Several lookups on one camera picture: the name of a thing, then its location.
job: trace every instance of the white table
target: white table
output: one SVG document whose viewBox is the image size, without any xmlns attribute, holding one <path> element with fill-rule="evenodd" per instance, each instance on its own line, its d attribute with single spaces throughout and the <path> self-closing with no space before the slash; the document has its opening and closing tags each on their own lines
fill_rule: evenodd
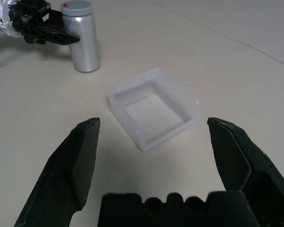
<svg viewBox="0 0 284 227">
<path fill-rule="evenodd" d="M 284 64 L 273 59 L 284 63 L 284 1 L 276 10 L 272 0 L 173 2 L 93 0 L 102 55 L 93 73 L 73 69 L 67 46 L 0 33 L 0 227 L 14 225 L 49 156 L 91 117 L 101 119 L 96 167 L 71 227 L 96 226 L 107 192 L 165 201 L 170 192 L 206 200 L 224 190 L 211 116 L 244 128 L 284 177 Z M 50 3 L 58 9 L 61 1 Z M 110 112 L 105 88 L 153 68 L 197 93 L 203 117 L 142 153 Z"/>
</svg>

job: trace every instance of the black robotic claw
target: black robotic claw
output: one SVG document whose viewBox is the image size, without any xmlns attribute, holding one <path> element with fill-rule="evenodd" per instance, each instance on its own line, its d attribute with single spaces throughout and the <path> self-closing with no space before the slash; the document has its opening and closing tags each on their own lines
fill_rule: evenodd
<svg viewBox="0 0 284 227">
<path fill-rule="evenodd" d="M 167 202 L 137 194 L 102 198 L 99 227 L 284 227 L 284 179 L 245 131 L 208 119 L 213 152 L 226 192 L 206 202 L 172 193 Z M 100 121 L 79 124 L 44 167 L 15 227 L 67 227 L 86 203 Z"/>
<path fill-rule="evenodd" d="M 245 194 L 261 226 L 284 227 L 284 178 L 277 168 L 243 129 L 218 118 L 207 123 L 225 189 Z"/>
<path fill-rule="evenodd" d="M 48 159 L 14 227 L 68 227 L 86 204 L 100 119 L 76 126 Z"/>
<path fill-rule="evenodd" d="M 80 38 L 63 28 L 62 13 L 51 9 L 45 0 L 21 0 L 10 6 L 9 17 L 13 27 L 27 43 L 73 44 Z"/>
</svg>

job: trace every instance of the silver can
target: silver can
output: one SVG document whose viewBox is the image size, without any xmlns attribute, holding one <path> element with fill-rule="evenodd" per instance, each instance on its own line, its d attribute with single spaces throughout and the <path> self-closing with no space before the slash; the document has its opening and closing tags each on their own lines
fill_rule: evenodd
<svg viewBox="0 0 284 227">
<path fill-rule="evenodd" d="M 64 28 L 80 37 L 79 42 L 70 45 L 75 70 L 97 70 L 100 67 L 100 56 L 92 4 L 87 1 L 68 1 L 62 3 L 60 8 Z"/>
</svg>

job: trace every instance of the can lid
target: can lid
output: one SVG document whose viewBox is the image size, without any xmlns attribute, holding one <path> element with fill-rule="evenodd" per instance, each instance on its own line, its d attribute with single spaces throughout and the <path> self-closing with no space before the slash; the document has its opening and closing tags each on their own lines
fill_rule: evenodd
<svg viewBox="0 0 284 227">
<path fill-rule="evenodd" d="M 88 1 L 67 1 L 60 9 L 67 16 L 84 16 L 93 12 L 93 5 Z"/>
</svg>

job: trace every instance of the clear plastic container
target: clear plastic container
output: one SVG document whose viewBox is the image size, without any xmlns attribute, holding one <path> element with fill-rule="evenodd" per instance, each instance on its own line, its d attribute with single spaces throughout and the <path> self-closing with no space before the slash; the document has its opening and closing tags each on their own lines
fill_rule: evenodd
<svg viewBox="0 0 284 227">
<path fill-rule="evenodd" d="M 107 95 L 113 114 L 142 151 L 201 119 L 198 98 L 162 69 L 109 87 Z"/>
</svg>

